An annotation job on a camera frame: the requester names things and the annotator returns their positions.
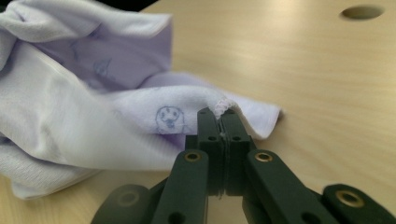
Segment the printed cartoon face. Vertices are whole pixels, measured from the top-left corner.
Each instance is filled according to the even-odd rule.
[[[184,114],[174,106],[164,106],[157,112],[157,128],[159,133],[183,133]]]

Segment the table surface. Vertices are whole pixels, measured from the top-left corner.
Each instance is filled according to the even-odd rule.
[[[371,20],[340,13],[370,4]],[[282,106],[260,148],[277,153],[311,189],[345,183],[396,214],[396,5],[375,1],[162,0],[174,15],[173,70]],[[125,183],[152,187],[168,173],[103,172],[48,197],[21,201],[0,177],[1,223],[90,223]],[[247,223],[240,197],[209,199],[208,223]]]

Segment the lavender cloth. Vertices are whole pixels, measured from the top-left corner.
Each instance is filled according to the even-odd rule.
[[[280,108],[170,72],[169,15],[21,0],[0,14],[0,173],[23,199],[98,170],[170,169],[196,112],[234,109],[258,139]]]

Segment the white cloth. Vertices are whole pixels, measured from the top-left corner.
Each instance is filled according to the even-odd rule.
[[[169,72],[171,28],[169,15],[92,1],[8,5],[0,14],[0,173],[18,197],[102,169],[170,169],[204,107],[217,117],[232,108],[253,137],[270,134],[278,106]]]

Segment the light wood grain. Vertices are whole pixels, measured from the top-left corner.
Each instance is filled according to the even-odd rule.
[[[385,12],[368,21],[340,17],[360,4]],[[174,15],[173,70],[284,108],[258,146],[277,153],[309,188],[346,183],[396,214],[393,1],[162,0],[145,11]],[[1,177],[0,223],[90,223],[116,186],[150,187],[166,175],[104,172],[28,202]],[[246,223],[241,199],[211,198],[208,223]]]

